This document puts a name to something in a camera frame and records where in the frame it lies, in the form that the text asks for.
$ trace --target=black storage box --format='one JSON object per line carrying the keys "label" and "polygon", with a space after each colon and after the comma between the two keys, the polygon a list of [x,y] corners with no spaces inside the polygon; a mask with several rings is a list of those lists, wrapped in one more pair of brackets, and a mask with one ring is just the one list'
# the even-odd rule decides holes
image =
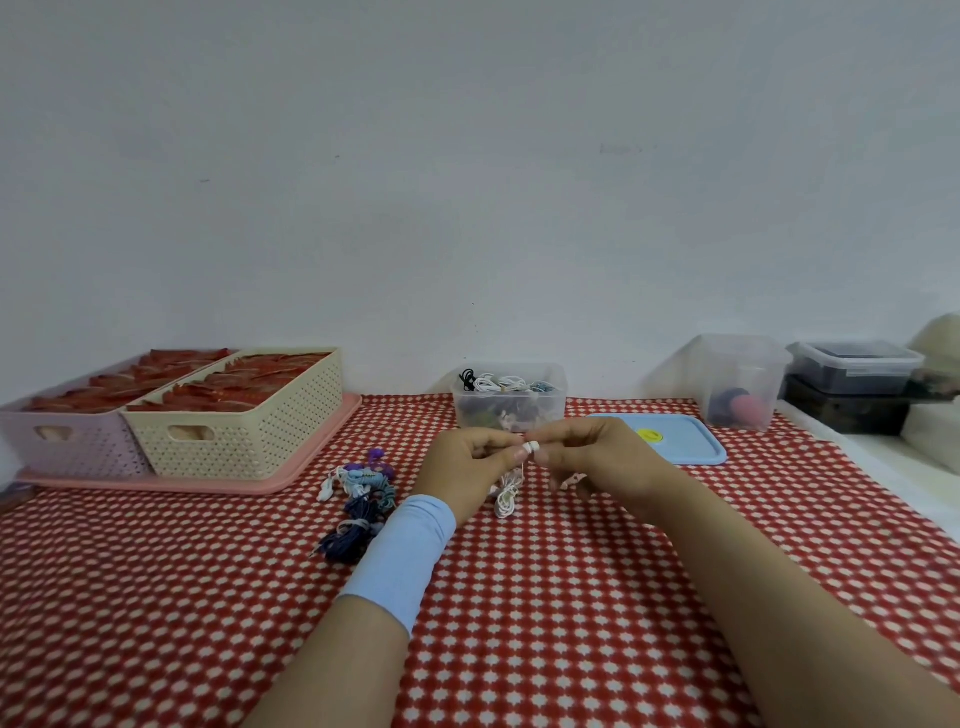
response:
{"label": "black storage box", "polygon": [[786,378],[783,398],[845,435],[899,435],[911,402],[906,397],[828,395],[795,375]]}

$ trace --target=basket handle hole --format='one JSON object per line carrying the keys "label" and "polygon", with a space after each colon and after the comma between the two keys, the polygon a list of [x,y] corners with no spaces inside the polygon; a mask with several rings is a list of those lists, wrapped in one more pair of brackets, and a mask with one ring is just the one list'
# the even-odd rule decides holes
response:
{"label": "basket handle hole", "polygon": [[167,434],[171,440],[216,440],[213,430],[204,425],[170,425]]}
{"label": "basket handle hole", "polygon": [[34,427],[36,436],[48,443],[65,443],[73,437],[73,427],[63,427],[60,425],[41,425]]}

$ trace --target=red item in basket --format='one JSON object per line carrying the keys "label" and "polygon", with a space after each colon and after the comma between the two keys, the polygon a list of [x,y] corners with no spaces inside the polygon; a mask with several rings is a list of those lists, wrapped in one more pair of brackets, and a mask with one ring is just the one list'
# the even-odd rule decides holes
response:
{"label": "red item in basket", "polygon": [[247,412],[326,358],[325,353],[255,354],[231,361],[202,381],[178,384],[162,402],[141,402],[133,412]]}
{"label": "red item in basket", "polygon": [[71,389],[56,397],[34,397],[23,411],[85,415],[112,412],[231,353],[229,349],[204,352],[154,349],[123,372],[92,376],[87,387]]}

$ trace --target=light blue wristband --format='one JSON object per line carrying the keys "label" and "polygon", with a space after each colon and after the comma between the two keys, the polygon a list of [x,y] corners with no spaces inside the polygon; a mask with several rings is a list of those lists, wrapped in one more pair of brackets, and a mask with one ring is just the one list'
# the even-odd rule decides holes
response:
{"label": "light blue wristband", "polygon": [[457,529],[450,506],[433,496],[410,496],[387,521],[340,596],[383,607],[413,636],[423,593]]}

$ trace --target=white wall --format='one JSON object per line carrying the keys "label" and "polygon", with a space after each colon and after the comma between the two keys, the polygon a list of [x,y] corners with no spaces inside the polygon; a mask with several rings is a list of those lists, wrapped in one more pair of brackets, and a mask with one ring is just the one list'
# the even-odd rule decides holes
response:
{"label": "white wall", "polygon": [[0,400],[151,345],[627,397],[705,330],[908,339],[960,307],[958,13],[8,0]]}

